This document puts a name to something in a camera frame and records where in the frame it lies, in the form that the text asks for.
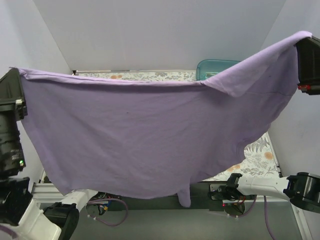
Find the purple t shirt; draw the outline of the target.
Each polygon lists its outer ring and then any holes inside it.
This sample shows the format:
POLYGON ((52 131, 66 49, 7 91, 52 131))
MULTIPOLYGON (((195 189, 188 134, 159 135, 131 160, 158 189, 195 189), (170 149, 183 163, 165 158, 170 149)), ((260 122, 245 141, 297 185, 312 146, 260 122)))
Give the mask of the purple t shirt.
POLYGON ((19 69, 23 127, 63 194, 153 199, 241 163, 298 86, 299 31, 203 81, 130 81, 19 69))

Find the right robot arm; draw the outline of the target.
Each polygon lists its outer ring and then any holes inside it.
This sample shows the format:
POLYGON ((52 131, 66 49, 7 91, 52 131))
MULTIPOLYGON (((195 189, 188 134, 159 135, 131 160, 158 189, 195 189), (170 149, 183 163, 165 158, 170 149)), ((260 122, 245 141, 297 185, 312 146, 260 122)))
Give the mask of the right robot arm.
MULTIPOLYGON (((298 56, 298 89, 307 95, 320 94, 320 40, 314 36, 296 44, 298 56)), ((224 185, 211 192, 221 200, 246 200, 249 196, 274 197, 289 201, 309 212, 320 212, 320 177, 307 172, 272 178, 244 177, 233 173, 224 185)))

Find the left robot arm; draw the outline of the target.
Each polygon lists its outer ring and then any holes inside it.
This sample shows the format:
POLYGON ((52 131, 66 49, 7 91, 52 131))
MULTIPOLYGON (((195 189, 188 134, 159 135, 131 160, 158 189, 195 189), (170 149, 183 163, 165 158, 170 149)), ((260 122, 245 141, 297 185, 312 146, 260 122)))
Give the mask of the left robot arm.
POLYGON ((0 229, 12 239, 69 240, 78 221, 76 204, 56 202, 39 209, 29 191, 17 122, 27 116, 20 72, 10 69, 0 79, 0 229))

